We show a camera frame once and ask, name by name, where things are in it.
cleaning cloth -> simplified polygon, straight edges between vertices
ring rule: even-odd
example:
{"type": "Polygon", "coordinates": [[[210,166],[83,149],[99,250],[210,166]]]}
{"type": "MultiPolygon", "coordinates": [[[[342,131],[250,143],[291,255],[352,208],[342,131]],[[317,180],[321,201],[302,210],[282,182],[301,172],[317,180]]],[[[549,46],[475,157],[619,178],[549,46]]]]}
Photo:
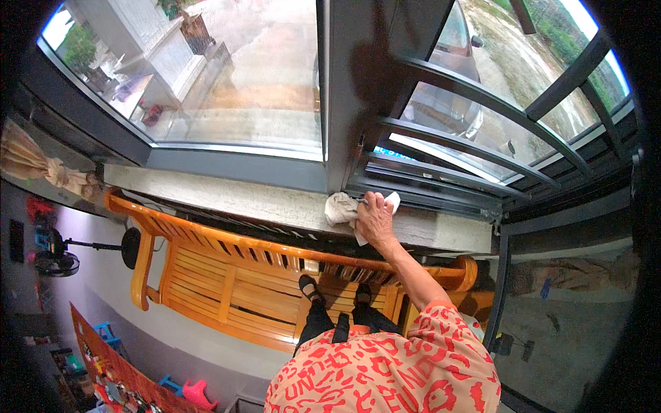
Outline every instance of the cleaning cloth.
{"type": "MultiPolygon", "coordinates": [[[[393,203],[395,206],[393,208],[393,215],[395,212],[397,212],[397,208],[399,207],[399,203],[401,202],[401,199],[399,198],[399,195],[396,192],[393,192],[392,194],[388,195],[385,199],[386,201],[390,201],[393,203]]],[[[329,196],[329,198],[326,200],[326,207],[324,209],[324,212],[326,214],[326,221],[329,223],[329,225],[332,227],[335,224],[338,223],[343,223],[343,222],[348,222],[349,226],[354,229],[354,235],[356,236],[356,241],[358,241],[358,245],[363,246],[367,244],[367,240],[361,236],[356,231],[356,220],[358,219],[358,204],[359,203],[366,203],[365,199],[354,199],[351,198],[349,195],[345,194],[344,192],[336,192],[335,194],[329,196]]]]}

black shoe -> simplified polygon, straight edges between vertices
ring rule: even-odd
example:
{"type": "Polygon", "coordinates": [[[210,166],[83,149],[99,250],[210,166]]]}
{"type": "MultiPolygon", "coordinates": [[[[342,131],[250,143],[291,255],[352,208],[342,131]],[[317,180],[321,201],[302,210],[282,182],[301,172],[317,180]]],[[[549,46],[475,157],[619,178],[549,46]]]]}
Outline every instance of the black shoe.
{"type": "Polygon", "coordinates": [[[313,298],[314,296],[319,296],[319,299],[320,299],[321,302],[324,304],[324,306],[326,305],[326,299],[324,298],[324,295],[323,295],[322,293],[319,292],[319,288],[317,288],[317,282],[316,282],[315,279],[312,278],[311,276],[308,276],[308,275],[303,274],[303,275],[298,279],[298,288],[301,289],[301,293],[302,293],[302,294],[305,296],[305,298],[307,298],[308,300],[312,301],[312,298],[313,298]],[[306,285],[308,285],[308,284],[312,284],[312,285],[315,286],[315,290],[312,291],[312,293],[310,293],[310,294],[306,294],[306,293],[303,292],[303,288],[304,288],[306,285]]]}
{"type": "Polygon", "coordinates": [[[371,288],[369,288],[368,284],[361,283],[358,286],[358,288],[356,289],[356,298],[354,298],[354,306],[356,306],[358,303],[365,303],[367,305],[369,305],[369,303],[371,303],[371,288]],[[369,297],[369,299],[367,301],[364,301],[364,300],[359,301],[358,300],[358,296],[363,295],[363,294],[366,294],[369,297]]]}

armrest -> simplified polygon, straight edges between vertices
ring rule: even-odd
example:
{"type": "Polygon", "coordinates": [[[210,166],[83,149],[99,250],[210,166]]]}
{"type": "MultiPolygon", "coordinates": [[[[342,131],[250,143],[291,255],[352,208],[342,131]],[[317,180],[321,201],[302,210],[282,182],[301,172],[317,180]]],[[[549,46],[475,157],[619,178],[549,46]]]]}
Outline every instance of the armrest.
{"type": "Polygon", "coordinates": [[[149,309],[147,302],[147,278],[154,251],[154,236],[147,231],[140,233],[140,249],[137,252],[136,268],[131,279],[131,301],[142,311],[149,309]]]}

foot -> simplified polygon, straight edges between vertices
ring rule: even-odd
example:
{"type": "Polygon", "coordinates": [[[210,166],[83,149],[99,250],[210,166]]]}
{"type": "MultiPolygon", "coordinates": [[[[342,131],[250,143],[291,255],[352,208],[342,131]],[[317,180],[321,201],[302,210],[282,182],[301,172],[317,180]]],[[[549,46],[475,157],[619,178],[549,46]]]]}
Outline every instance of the foot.
{"type": "Polygon", "coordinates": [[[298,279],[298,287],[304,296],[310,301],[324,301],[324,296],[317,289],[317,282],[311,276],[302,275],[298,279]]]}
{"type": "Polygon", "coordinates": [[[369,304],[371,301],[371,288],[368,284],[362,283],[356,289],[356,299],[354,300],[354,305],[358,303],[369,304]]]}

black strap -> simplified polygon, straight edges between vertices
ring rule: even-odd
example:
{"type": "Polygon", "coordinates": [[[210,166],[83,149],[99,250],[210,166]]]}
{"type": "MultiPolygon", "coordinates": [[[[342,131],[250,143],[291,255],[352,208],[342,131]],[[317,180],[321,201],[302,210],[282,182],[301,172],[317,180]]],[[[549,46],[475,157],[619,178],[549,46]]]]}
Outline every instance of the black strap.
{"type": "Polygon", "coordinates": [[[331,342],[346,343],[347,339],[349,339],[349,314],[340,313],[331,342]]]}

